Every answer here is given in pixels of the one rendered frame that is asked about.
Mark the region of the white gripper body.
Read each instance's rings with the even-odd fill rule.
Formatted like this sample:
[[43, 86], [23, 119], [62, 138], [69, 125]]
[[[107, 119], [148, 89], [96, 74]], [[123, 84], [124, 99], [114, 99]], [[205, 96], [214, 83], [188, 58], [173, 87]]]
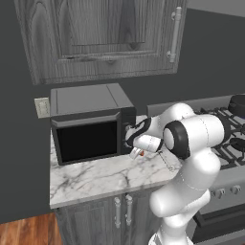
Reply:
[[129, 154], [129, 157], [131, 159], [136, 159], [143, 151], [140, 149], [140, 148], [137, 148], [137, 147], [134, 147], [130, 154]]

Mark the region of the dark cooking pot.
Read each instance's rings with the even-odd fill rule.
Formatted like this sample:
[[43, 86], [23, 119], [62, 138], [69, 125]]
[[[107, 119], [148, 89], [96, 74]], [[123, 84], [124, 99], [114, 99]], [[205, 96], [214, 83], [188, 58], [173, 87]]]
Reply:
[[228, 110], [235, 116], [245, 119], [245, 95], [233, 95]]

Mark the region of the black microwave door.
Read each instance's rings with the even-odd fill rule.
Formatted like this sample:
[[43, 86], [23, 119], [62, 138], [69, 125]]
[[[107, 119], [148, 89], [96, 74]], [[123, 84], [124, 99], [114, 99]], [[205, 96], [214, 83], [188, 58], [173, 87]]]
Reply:
[[51, 119], [60, 166], [123, 154], [120, 112], [74, 120]]

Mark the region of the grey wood base cupboard door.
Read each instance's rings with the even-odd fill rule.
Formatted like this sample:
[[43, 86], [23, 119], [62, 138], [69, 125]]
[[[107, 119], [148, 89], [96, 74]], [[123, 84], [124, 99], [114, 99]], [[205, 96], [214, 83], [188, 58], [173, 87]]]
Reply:
[[63, 245], [121, 245], [115, 197], [55, 209]]
[[[122, 233], [121, 245], [148, 245], [149, 239], [158, 231], [162, 219], [155, 216], [149, 207], [149, 198], [157, 188], [140, 189], [122, 196]], [[126, 199], [132, 196], [132, 221], [126, 225]]]

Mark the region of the black microwave oven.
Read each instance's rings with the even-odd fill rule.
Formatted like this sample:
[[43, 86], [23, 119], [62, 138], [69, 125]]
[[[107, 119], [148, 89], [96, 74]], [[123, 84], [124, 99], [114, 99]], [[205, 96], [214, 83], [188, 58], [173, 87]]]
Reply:
[[121, 155], [125, 155], [131, 151], [131, 147], [125, 144], [126, 128], [136, 123], [136, 108], [118, 83], [57, 88], [51, 91], [51, 119], [68, 121], [113, 112], [121, 113]]

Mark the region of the grey stove with black grates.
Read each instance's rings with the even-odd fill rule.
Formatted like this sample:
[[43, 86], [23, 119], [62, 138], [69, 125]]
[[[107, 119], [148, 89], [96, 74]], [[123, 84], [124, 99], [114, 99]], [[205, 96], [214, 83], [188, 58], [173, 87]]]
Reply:
[[[185, 101], [197, 115], [212, 114], [225, 118], [231, 127], [230, 138], [212, 148], [212, 152], [219, 158], [221, 167], [210, 187], [211, 200], [198, 212], [206, 214], [219, 210], [245, 205], [245, 119], [235, 116], [228, 110], [231, 97], [212, 98], [197, 101]], [[147, 114], [155, 117], [162, 114], [173, 104], [155, 104], [147, 107]], [[232, 194], [230, 188], [240, 185], [241, 191]], [[217, 189], [224, 189], [221, 198], [214, 196]], [[222, 222], [208, 227], [199, 227], [194, 217], [189, 221], [186, 234], [194, 245], [222, 245], [224, 242], [236, 238], [245, 239], [245, 227], [236, 228]]]

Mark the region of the white wall outlet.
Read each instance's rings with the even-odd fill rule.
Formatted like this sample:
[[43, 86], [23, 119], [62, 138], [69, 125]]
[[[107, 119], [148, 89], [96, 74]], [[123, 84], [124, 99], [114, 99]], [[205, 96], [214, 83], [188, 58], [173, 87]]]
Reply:
[[39, 119], [50, 117], [50, 103], [48, 98], [35, 99], [34, 105]]

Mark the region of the grey wood wall cupboard door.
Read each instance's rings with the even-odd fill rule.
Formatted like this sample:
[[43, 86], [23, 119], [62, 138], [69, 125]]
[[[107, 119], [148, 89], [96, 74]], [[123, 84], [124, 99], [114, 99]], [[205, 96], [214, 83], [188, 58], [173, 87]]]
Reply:
[[[14, 0], [34, 85], [177, 72], [189, 0]], [[169, 62], [182, 8], [176, 58]]]

